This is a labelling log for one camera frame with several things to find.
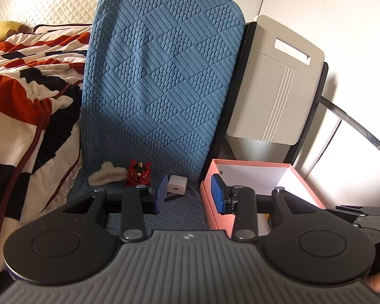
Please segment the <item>red lion figurine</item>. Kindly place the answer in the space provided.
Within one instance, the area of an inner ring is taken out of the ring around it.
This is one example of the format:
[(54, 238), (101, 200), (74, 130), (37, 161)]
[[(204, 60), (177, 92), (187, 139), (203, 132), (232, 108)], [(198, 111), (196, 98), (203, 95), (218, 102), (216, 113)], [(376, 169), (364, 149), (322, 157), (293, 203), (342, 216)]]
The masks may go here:
[(125, 187), (134, 187), (136, 185), (149, 186), (151, 180), (151, 162), (137, 162), (131, 159), (127, 169)]

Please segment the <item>yellow pillow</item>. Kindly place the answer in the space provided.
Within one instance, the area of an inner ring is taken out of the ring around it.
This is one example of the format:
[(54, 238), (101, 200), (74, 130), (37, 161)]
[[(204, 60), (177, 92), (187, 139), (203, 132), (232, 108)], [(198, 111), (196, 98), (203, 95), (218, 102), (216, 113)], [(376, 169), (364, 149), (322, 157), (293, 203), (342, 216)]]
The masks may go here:
[(18, 32), (21, 26), (22, 23), (14, 21), (0, 21), (0, 42), (5, 41), (9, 37), (8, 32)]

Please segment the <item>curved dark metal tube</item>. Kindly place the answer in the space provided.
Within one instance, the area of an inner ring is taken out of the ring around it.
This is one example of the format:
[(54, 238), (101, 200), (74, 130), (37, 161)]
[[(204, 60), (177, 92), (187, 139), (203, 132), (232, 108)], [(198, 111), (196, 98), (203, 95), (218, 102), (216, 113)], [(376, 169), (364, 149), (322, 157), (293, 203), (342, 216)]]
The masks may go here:
[(363, 127), (359, 122), (357, 122), (353, 117), (349, 116), (344, 110), (339, 108), (333, 102), (329, 101), (325, 97), (320, 98), (320, 103), (327, 109), (333, 112), (340, 120), (349, 124), (353, 129), (359, 132), (364, 138), (368, 140), (373, 146), (375, 146), (380, 151), (380, 140), (373, 135), (369, 130)]

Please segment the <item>pink cardboard box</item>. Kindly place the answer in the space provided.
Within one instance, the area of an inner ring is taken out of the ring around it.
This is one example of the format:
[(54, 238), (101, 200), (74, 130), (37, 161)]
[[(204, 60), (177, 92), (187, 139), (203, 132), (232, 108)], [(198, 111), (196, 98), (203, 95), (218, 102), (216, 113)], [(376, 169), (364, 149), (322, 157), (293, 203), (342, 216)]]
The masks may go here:
[(208, 226), (211, 230), (224, 230), (232, 235), (235, 216), (217, 212), (211, 194), (211, 177), (220, 174), (226, 185), (244, 185), (255, 190), (256, 194), (270, 195), (276, 187), (284, 187), (288, 192), (321, 209), (325, 207), (302, 176), (288, 163), (260, 161), (237, 161), (214, 159), (206, 177), (200, 185), (200, 195)]

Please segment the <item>white quilted headboard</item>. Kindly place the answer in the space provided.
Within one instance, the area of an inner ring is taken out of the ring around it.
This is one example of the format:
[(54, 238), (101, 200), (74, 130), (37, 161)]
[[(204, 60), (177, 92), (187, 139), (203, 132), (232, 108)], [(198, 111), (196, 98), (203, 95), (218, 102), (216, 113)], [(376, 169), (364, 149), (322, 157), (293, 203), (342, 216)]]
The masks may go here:
[(0, 21), (29, 27), (92, 23), (98, 0), (0, 0)]

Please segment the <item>lace bed sheet trim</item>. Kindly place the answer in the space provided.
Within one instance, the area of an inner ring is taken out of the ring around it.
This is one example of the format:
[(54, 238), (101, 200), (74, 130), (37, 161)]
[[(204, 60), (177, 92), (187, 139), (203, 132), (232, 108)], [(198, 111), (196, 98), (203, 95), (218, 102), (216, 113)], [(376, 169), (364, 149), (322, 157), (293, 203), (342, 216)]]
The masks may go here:
[(57, 189), (54, 194), (50, 197), (50, 200), (47, 202), (46, 206), (42, 210), (43, 213), (48, 213), (66, 203), (68, 194), (74, 185), (74, 181), (77, 178), (78, 173), (83, 165), (82, 154), (79, 155), (79, 158), (74, 163), (72, 168), (67, 171), (65, 176), (60, 181)]

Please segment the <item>red white black blanket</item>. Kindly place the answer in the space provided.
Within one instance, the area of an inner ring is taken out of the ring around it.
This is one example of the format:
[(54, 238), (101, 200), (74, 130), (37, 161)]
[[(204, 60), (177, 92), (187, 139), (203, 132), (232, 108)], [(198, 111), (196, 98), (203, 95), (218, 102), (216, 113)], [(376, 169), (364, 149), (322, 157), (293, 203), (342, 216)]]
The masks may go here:
[(42, 216), (80, 155), (88, 25), (0, 42), (0, 274), (3, 246)]

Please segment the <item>small black flat device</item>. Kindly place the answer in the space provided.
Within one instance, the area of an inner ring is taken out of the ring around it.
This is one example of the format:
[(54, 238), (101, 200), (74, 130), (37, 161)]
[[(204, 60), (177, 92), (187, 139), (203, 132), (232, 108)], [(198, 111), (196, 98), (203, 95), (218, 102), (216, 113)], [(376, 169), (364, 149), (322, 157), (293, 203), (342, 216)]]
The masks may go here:
[(169, 200), (175, 200), (178, 198), (182, 198), (182, 197), (183, 197), (183, 194), (168, 193), (166, 198), (165, 198), (165, 202), (169, 201)]

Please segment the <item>beige folding chair back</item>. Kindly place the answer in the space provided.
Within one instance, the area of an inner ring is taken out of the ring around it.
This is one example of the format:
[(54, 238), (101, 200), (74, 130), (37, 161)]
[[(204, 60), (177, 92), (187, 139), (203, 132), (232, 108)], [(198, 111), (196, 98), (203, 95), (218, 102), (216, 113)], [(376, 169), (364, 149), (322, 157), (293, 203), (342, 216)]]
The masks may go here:
[(257, 16), (256, 24), (227, 134), (294, 145), (312, 107), (325, 55), (269, 16)]

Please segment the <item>fluffy white hair clip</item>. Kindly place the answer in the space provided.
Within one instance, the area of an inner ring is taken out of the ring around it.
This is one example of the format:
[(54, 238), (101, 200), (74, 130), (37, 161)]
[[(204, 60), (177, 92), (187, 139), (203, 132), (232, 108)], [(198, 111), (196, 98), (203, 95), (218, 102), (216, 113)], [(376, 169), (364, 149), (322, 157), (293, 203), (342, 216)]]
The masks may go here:
[(88, 184), (92, 187), (103, 186), (109, 183), (121, 182), (126, 178), (126, 168), (115, 167), (112, 162), (105, 161), (97, 172), (88, 177)]

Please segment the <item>white square charger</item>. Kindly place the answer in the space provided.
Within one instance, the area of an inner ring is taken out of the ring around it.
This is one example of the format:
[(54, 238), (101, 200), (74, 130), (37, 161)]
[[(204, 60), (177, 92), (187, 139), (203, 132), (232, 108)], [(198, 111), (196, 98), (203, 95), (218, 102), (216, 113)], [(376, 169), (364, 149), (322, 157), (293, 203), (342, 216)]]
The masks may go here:
[(167, 190), (169, 193), (184, 195), (186, 192), (188, 178), (184, 176), (171, 175)]

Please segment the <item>blue textured seat cushion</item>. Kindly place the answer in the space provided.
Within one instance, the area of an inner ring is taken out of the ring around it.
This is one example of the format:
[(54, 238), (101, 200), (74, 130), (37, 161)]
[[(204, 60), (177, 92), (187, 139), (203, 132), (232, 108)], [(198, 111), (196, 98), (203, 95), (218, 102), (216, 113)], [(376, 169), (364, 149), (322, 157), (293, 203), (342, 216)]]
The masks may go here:
[(148, 231), (208, 227), (199, 179), (222, 115), (245, 20), (232, 0), (98, 0), (84, 69), (83, 167), (149, 163), (187, 178), (186, 194), (145, 216)]

